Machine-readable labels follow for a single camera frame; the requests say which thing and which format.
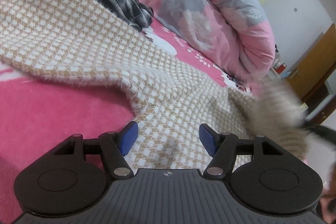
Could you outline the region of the pink floral bed sheet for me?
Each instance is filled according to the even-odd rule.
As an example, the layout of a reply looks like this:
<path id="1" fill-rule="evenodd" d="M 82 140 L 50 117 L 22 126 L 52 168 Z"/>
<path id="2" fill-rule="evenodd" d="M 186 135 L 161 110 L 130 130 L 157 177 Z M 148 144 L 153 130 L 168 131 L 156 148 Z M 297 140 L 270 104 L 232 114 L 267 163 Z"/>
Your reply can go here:
<path id="1" fill-rule="evenodd" d="M 221 87 L 231 88 L 223 83 L 219 69 L 197 65 L 195 52 L 172 52 L 173 37 L 159 23 L 154 29 L 162 39 L 147 39 L 157 47 L 205 73 Z M 130 121 L 136 121 L 134 108 L 117 86 L 46 80 L 1 62 L 1 220 L 10 223 L 21 214 L 13 191 L 21 170 L 72 134 L 96 138 L 103 132 L 119 131 Z"/>

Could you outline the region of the pink grey floral quilt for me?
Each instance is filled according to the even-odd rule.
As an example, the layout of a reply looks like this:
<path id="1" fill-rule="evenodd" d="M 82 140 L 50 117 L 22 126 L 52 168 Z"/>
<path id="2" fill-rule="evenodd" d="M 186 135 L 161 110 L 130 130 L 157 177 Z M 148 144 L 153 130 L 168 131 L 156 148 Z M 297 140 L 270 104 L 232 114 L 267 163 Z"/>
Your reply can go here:
<path id="1" fill-rule="evenodd" d="M 242 83 L 263 79 L 273 64 L 272 28 L 258 0 L 139 0 L 154 17 Z"/>

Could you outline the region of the brown wooden door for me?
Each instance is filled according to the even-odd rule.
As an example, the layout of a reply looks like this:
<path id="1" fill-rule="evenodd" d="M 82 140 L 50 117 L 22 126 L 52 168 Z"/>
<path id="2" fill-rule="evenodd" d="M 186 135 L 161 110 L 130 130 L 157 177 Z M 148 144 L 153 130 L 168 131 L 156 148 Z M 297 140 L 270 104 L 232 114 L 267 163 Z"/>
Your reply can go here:
<path id="1" fill-rule="evenodd" d="M 335 110 L 335 47 L 333 23 L 286 78 L 307 119 L 322 122 Z"/>

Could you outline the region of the red thermos bottle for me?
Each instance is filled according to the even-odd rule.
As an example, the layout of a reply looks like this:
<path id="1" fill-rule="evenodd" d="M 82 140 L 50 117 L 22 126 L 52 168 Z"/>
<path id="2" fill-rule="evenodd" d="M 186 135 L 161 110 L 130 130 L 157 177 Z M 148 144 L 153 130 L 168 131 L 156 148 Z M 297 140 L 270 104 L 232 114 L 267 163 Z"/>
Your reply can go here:
<path id="1" fill-rule="evenodd" d="M 282 73 L 282 72 L 285 70 L 285 68 L 286 68 L 286 65 L 285 65 L 284 63 L 281 64 L 281 65 L 276 69 L 277 74 Z"/>

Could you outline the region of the beige white houndstooth knit garment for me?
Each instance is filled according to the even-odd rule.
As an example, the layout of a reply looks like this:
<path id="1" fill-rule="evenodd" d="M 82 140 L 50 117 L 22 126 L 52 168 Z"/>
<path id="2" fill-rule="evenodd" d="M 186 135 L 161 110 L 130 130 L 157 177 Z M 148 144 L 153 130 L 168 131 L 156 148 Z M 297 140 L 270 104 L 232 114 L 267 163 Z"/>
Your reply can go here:
<path id="1" fill-rule="evenodd" d="M 202 123 L 262 134 L 306 157 L 305 116 L 284 83 L 267 83 L 260 98 L 221 87 L 95 0 L 1 0 L 1 62 L 46 80 L 121 88 L 139 125 L 127 157 L 134 169 L 204 169 Z"/>

